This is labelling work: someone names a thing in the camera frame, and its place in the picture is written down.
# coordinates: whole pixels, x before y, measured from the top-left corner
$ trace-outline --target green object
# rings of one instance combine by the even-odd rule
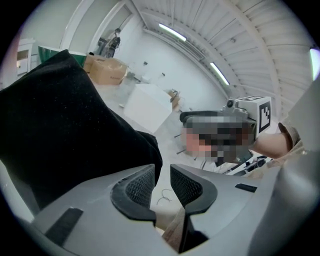
[[[63,49],[57,49],[47,46],[38,46],[39,57],[41,63],[45,62],[46,60],[50,59],[52,56],[56,55],[57,53],[63,51]],[[83,68],[85,64],[85,60],[87,55],[81,52],[76,51],[69,51],[69,53],[75,58],[75,60],[79,63],[79,65]]]

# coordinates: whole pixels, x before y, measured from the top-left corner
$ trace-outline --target cardboard box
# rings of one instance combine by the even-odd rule
[[[85,72],[90,73],[94,61],[104,61],[104,60],[106,60],[106,58],[101,57],[99,55],[87,54],[87,56],[85,58],[83,69]]]
[[[174,109],[178,105],[178,102],[180,101],[180,97],[179,95],[176,96],[176,94],[173,91],[169,91],[168,94],[171,96],[171,99],[175,97],[172,101],[172,108]]]
[[[90,71],[90,77],[98,85],[120,85],[127,75],[128,66],[116,58],[104,61],[95,60]]]

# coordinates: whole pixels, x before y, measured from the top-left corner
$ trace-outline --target fluorescent ceiling light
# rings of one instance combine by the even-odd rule
[[[168,31],[169,33],[173,34],[174,36],[176,36],[177,38],[181,39],[181,40],[184,41],[184,42],[187,40],[186,37],[184,37],[183,35],[179,34],[179,33],[176,32],[176,31],[174,31],[174,30],[171,29],[170,27],[167,27],[167,26],[165,26],[165,25],[163,25],[163,24],[161,24],[161,23],[159,23],[159,27],[162,28],[162,29],[164,29],[164,30],[166,30],[166,31]]]
[[[310,55],[312,61],[313,80],[316,80],[320,73],[320,51],[317,49],[310,49]]]
[[[229,86],[229,82],[227,81],[227,79],[224,77],[224,75],[220,72],[220,70],[217,68],[217,66],[211,62],[210,63],[211,67],[213,67],[213,69],[218,73],[218,75],[221,77],[221,79],[224,81],[224,83]]]

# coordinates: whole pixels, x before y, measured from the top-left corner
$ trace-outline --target black slot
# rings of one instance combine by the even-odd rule
[[[83,210],[77,208],[69,208],[50,227],[50,229],[45,233],[45,236],[58,246],[62,247],[83,212]]]
[[[256,190],[257,190],[256,186],[250,186],[250,185],[246,185],[246,184],[242,184],[242,183],[235,185],[235,188],[240,189],[240,190],[245,190],[248,192],[252,192],[252,193],[256,192]]]

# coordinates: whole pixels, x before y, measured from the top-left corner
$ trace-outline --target sleeve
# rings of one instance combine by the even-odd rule
[[[279,122],[278,127],[281,133],[289,135],[292,148],[300,141],[300,136],[296,128],[291,124],[291,121],[286,117],[282,122]]]

